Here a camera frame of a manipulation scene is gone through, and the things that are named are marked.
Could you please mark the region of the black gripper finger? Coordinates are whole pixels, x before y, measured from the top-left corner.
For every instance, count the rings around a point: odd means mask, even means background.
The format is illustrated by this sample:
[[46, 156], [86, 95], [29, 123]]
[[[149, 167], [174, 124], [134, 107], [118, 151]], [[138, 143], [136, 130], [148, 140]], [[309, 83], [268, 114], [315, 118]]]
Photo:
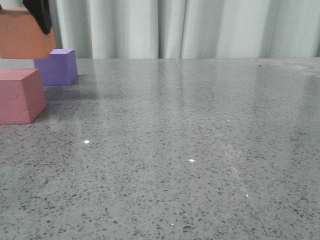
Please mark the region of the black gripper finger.
[[23, 5], [34, 17], [42, 32], [48, 35], [52, 30], [52, 18], [48, 0], [23, 0]]

